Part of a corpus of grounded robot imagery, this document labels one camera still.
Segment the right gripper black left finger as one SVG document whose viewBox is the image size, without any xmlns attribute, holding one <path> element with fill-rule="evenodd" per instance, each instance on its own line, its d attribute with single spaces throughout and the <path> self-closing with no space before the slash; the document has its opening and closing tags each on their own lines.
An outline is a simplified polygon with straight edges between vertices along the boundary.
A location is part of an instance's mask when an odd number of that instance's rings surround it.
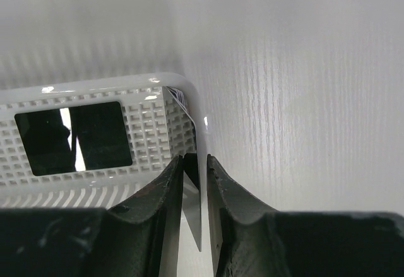
<svg viewBox="0 0 404 277">
<path fill-rule="evenodd" d="M 105 208 L 1 210 L 2 276 L 158 276 L 175 264 L 183 158 Z"/>
</svg>

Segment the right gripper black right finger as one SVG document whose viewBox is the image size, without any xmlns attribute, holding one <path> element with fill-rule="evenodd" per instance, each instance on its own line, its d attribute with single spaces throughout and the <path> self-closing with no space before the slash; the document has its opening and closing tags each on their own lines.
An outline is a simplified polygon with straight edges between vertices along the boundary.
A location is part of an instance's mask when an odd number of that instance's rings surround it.
<svg viewBox="0 0 404 277">
<path fill-rule="evenodd" d="M 207 158 L 216 276 L 402 276 L 403 217 L 278 211 Z"/>
</svg>

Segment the dark credit card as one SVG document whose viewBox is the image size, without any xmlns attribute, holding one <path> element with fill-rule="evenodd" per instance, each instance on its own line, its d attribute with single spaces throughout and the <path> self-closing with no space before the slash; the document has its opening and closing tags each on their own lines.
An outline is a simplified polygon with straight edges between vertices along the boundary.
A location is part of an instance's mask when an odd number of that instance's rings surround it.
<svg viewBox="0 0 404 277">
<path fill-rule="evenodd" d="M 37 177 L 133 162 L 120 102 L 24 112 L 15 121 Z"/>
</svg>

